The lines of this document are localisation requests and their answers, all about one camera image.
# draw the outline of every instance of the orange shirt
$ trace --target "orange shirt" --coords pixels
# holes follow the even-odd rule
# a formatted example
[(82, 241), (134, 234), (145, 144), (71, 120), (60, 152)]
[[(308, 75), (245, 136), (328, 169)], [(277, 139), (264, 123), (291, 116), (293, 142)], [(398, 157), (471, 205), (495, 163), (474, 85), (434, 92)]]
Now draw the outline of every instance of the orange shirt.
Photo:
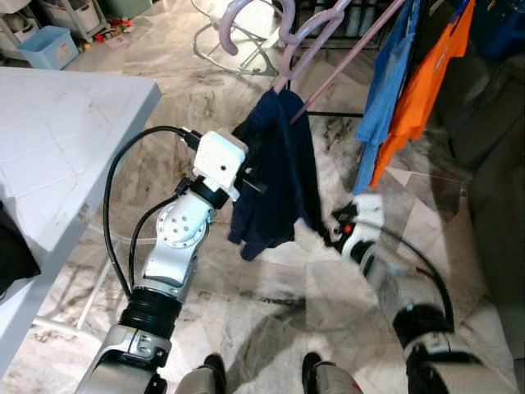
[(377, 186), (386, 166), (394, 154), (409, 139), (419, 139), (452, 57), (463, 57), (468, 44), (468, 31), (473, 19), (475, 0), (470, 0), (462, 15), (446, 27), (437, 44), (423, 59), (418, 70), (404, 89), (395, 107), (388, 139), (380, 147), (372, 178)]

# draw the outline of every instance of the blue storage basket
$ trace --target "blue storage basket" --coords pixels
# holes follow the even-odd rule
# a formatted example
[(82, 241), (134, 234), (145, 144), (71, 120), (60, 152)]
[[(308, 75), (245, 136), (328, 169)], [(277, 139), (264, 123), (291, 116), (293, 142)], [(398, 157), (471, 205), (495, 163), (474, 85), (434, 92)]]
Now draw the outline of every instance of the blue storage basket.
[(18, 46), (34, 68), (61, 70), (78, 56), (71, 32), (63, 27), (46, 26)]

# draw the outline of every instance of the marble floor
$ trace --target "marble floor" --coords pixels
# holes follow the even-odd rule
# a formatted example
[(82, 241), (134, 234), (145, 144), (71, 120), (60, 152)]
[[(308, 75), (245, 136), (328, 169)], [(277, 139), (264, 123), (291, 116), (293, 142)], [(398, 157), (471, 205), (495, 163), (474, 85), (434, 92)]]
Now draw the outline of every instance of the marble floor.
[[(208, 3), (221, 9), (225, 2)], [(275, 23), (267, 6), (252, 4), (240, 24), (258, 18), (259, 34)], [(135, 19), (128, 43), (104, 44), (81, 54), (68, 69), (155, 78), (162, 100), (148, 126), (188, 126), (198, 131), (231, 131), (242, 122), (272, 79), (233, 76), (197, 58), (194, 32), (208, 23), (188, 0), (161, 0)], [(203, 48), (213, 48), (213, 32)], [(243, 44), (241, 53), (250, 53)], [(277, 60), (280, 51), (270, 52)], [(224, 54), (217, 56), (228, 60)], [(373, 75), (374, 53), (362, 53), (316, 104), (316, 109), (362, 111)], [(294, 90), (308, 97), (334, 68), (330, 53), (320, 54)], [(346, 204), (355, 177), (360, 144), (358, 120), (311, 117), (323, 212)], [(438, 267), (450, 289), (457, 331), (486, 365), (516, 387), (513, 360), (498, 314), (477, 262), (468, 211), (469, 174), (450, 156), (445, 131), (432, 121), (421, 140), (392, 161), (374, 193), (382, 195), (386, 226), (414, 243)], [(126, 159), (112, 196), (113, 232), (129, 237), (142, 213), (166, 198), (192, 154), (171, 135), (148, 137)], [(353, 374), (365, 393), (406, 393), (403, 354), (358, 268), (342, 263), (333, 250), (301, 222), (296, 240), (266, 250), (251, 263), (226, 241), (231, 205), (217, 216), (199, 252), (199, 270), (172, 337), (173, 348), (161, 371), (174, 392), (185, 373), (212, 352), (222, 354), (230, 393), (301, 393), (303, 356), (316, 350)], [(39, 314), (75, 324), (107, 257), (100, 213), (62, 269)], [(141, 237), (153, 236), (149, 222)], [(386, 243), (399, 247), (392, 240)], [(138, 257), (148, 253), (148, 242)], [(121, 260), (125, 239), (117, 242)], [(97, 294), (84, 329), (75, 337), (33, 326), (0, 383), (0, 392), (69, 393), (75, 390), (99, 340), (118, 320), (125, 300), (113, 272)]]

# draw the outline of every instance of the black cable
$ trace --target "black cable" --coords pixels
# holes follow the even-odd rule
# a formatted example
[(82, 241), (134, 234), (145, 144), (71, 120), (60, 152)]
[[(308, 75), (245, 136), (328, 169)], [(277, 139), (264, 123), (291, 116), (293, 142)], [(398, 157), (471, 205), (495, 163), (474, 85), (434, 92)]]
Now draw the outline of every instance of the black cable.
[(378, 230), (381, 230), (385, 232), (388, 236), (398, 240), (399, 242), (402, 242), (406, 246), (408, 246), (409, 249), (411, 249), (420, 259), (423, 261), (423, 263), (427, 266), (428, 270), (430, 272), (427, 272), (423, 269), (416, 268), (421, 270), (422, 274), (428, 275), (428, 277), (434, 282), (434, 284), (437, 287), (437, 290), (440, 293), (441, 300), (443, 301), (443, 307), (445, 308), (445, 317), (447, 322), (449, 323), (450, 327), (452, 328), (452, 331), (454, 331), (454, 308), (452, 306), (452, 301), (450, 300), (450, 294), (449, 291), (446, 288), (446, 284), (443, 281), (443, 278), (441, 275), (437, 272), (436, 267), (427, 259), (427, 257), (414, 245), (410, 244), (408, 241), (406, 241), (402, 236), (399, 236), (392, 230), (389, 230), (388, 228), (385, 228), (383, 226), (378, 226), (377, 224), (370, 223), (370, 222), (361, 222), (357, 221), (354, 222), (355, 224), (363, 224), (364, 226), (369, 226), (376, 228)]
[(109, 171), (107, 172), (106, 187), (104, 190), (104, 200), (103, 200), (104, 240), (106, 242), (107, 254), (109, 255), (109, 259), (112, 262), (113, 269), (115, 269), (116, 277), (121, 283), (122, 290), (124, 291), (128, 299), (131, 296), (131, 289), (128, 286), (124, 273), (122, 272), (121, 265), (119, 264), (118, 259), (116, 258), (116, 253), (115, 253), (115, 249), (113, 248), (112, 238), (111, 238), (111, 234), (109, 230), (109, 199), (111, 197), (113, 177), (115, 176), (116, 166), (118, 166), (118, 163), (121, 161), (122, 157), (126, 154), (126, 152), (130, 150), (130, 148), (138, 140), (143, 139), (146, 135), (157, 133), (159, 131), (169, 131), (169, 132), (175, 133), (179, 135), (180, 137), (182, 137), (186, 141), (186, 143), (188, 143), (189, 140), (193, 140), (192, 133), (190, 133), (189, 131), (180, 129), (178, 127), (172, 127), (172, 126), (152, 127), (151, 129), (147, 129), (139, 133), (138, 135), (133, 137), (130, 141), (128, 141), (126, 145), (124, 145), (124, 147), (116, 154), (115, 158), (112, 161), (111, 166), (109, 167)]
[(135, 286), (135, 250), (137, 247), (137, 240), (139, 238), (140, 230), (142, 230), (143, 225), (146, 223), (146, 221), (151, 215), (153, 215), (156, 211), (158, 211), (161, 208), (164, 208), (166, 205), (172, 203), (178, 198), (179, 195), (177, 194), (173, 195), (169, 199), (165, 199), (164, 201), (158, 203), (153, 208), (149, 209), (148, 212), (146, 212), (137, 222), (137, 225), (133, 230), (133, 236), (131, 237), (130, 256), (128, 258), (128, 276), (130, 278), (131, 289), (133, 289), (133, 287)]

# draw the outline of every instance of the white tiled tabletop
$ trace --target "white tiled tabletop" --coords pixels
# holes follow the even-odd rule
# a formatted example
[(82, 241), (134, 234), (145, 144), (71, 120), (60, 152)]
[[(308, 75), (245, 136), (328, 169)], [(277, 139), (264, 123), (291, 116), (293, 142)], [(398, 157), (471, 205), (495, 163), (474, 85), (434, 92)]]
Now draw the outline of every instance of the white tiled tabletop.
[(110, 159), (160, 100), (154, 80), (0, 67), (0, 200), (42, 274), (0, 305), (0, 377), (103, 196)]

